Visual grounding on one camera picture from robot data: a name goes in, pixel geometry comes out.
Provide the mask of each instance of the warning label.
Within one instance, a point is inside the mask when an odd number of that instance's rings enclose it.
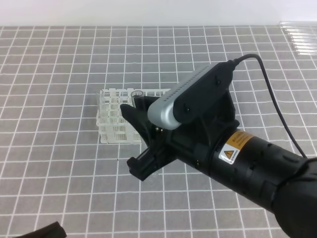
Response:
[[[241,150],[242,147],[253,137],[253,135],[244,131],[236,131],[227,141],[227,144]]]
[[[236,131],[227,140],[219,153],[219,158],[229,164],[233,164],[243,146],[253,137],[244,131]]]
[[[232,156],[232,154],[233,154],[233,150],[225,151],[224,153],[226,154],[226,156],[228,157],[228,159],[230,159],[231,156]]]

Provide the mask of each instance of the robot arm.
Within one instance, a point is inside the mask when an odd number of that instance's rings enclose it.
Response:
[[[243,59],[194,71],[160,98],[134,98],[135,108],[121,105],[148,145],[128,160],[130,173],[145,180],[179,159],[274,213],[291,238],[315,238],[317,159],[237,130],[228,88]]]

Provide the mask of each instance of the gray grid surface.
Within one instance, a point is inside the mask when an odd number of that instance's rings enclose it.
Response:
[[[285,238],[274,216],[174,162],[144,182],[141,145],[99,143],[95,93],[171,88],[186,74],[255,52],[295,138],[317,150],[317,57],[277,26],[0,27],[0,237],[59,221],[71,238]],[[241,128],[295,151],[256,61],[230,87]]]

